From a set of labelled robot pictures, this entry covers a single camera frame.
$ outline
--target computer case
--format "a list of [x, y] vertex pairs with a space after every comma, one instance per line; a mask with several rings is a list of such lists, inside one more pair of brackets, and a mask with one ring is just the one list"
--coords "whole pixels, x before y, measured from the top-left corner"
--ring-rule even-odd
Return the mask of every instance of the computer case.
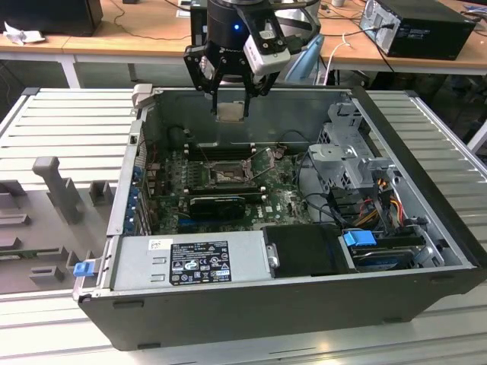
[[0, 2], [0, 30], [4, 22], [20, 30], [43, 34], [90, 37], [101, 22], [100, 0], [3, 0]]
[[387, 56], [417, 59], [455, 60], [475, 25], [433, 0], [368, 0], [360, 21]]

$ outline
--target black computer tower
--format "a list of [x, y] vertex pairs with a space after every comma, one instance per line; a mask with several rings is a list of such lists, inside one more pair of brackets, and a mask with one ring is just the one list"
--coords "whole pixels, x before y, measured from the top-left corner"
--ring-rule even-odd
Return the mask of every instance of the black computer tower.
[[102, 17], [100, 0], [0, 1], [0, 30], [5, 30], [7, 22], [20, 30], [89, 37]]

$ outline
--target table leg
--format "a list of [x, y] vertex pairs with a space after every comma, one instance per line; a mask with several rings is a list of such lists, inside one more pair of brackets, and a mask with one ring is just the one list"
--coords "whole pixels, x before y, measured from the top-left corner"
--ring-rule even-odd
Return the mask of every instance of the table leg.
[[64, 75], [66, 76], [69, 88], [82, 88], [84, 85], [83, 81], [79, 79], [78, 73], [76, 72], [75, 57], [73, 55], [63, 55], [62, 57], [60, 57], [59, 63], [62, 66], [62, 70], [64, 71]]
[[137, 71], [135, 70], [135, 65], [133, 63], [127, 64], [129, 66], [130, 81], [138, 81]]

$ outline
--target paper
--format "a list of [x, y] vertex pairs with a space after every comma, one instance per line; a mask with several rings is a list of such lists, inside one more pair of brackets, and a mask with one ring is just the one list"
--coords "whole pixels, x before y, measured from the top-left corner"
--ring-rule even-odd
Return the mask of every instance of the paper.
[[5, 32], [3, 32], [3, 35], [9, 38], [11, 42], [16, 43], [20, 46], [23, 46], [25, 43], [35, 43], [46, 40], [46, 38], [44, 38], [42, 34], [37, 30], [23, 31], [11, 27], [7, 24], [7, 22], [4, 22], [4, 24]]

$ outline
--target black plastic side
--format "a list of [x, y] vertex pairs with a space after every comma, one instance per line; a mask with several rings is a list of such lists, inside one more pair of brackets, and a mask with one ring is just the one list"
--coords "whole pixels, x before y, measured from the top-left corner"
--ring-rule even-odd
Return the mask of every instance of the black plastic side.
[[371, 118], [399, 163], [428, 200], [429, 205], [446, 227], [455, 243], [462, 249], [467, 259], [475, 266], [487, 268], [487, 252], [485, 252], [479, 241], [460, 219], [448, 200], [441, 194], [433, 180], [423, 170], [371, 97], [362, 87], [354, 87], [352, 96], [358, 100], [365, 113]]
[[[408, 322], [442, 297], [471, 290], [485, 273], [474, 268], [224, 290], [196, 285], [79, 306], [116, 349], [132, 351]], [[143, 300], [144, 306], [114, 309], [120, 300]], [[224, 325], [215, 328], [217, 320]]]

